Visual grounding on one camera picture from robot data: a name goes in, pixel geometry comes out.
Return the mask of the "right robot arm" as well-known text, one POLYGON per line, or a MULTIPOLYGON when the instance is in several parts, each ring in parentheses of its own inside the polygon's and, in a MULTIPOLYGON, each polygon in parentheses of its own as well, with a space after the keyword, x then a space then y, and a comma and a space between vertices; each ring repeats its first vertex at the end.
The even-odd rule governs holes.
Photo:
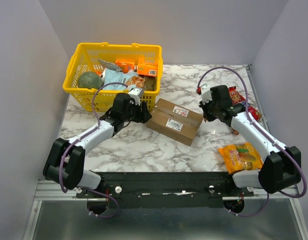
POLYGON ((288 147, 270 135, 246 112, 243 104, 233 104, 226 85, 210 87, 204 84, 197 93, 201 96, 199 107, 204 118, 209 122, 218 119, 239 132, 255 148, 263 162, 260 169, 234 173, 232 179, 224 183, 224 191, 228 195, 235 196, 247 187, 274 194, 301 181, 298 170, 301 166, 300 150, 295 146, 288 147))

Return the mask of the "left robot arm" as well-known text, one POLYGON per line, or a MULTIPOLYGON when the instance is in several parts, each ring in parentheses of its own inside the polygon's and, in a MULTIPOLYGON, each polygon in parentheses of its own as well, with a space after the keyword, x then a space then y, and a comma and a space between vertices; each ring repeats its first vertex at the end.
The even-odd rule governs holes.
POLYGON ((127 123, 145 124, 152 116, 142 100, 144 90, 134 88, 118 93, 112 107, 97 123, 76 137, 56 139, 51 147, 43 175, 63 189, 85 188, 95 198, 105 191, 102 176, 84 168, 85 156, 100 143, 115 136, 127 123))

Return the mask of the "brown cardboard express box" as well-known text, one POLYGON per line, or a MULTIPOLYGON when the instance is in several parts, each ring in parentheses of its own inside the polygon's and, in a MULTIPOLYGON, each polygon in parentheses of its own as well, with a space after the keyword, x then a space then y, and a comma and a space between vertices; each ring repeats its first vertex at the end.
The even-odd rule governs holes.
POLYGON ((151 111, 147 127, 186 146, 191 146, 203 115, 160 98, 151 111))

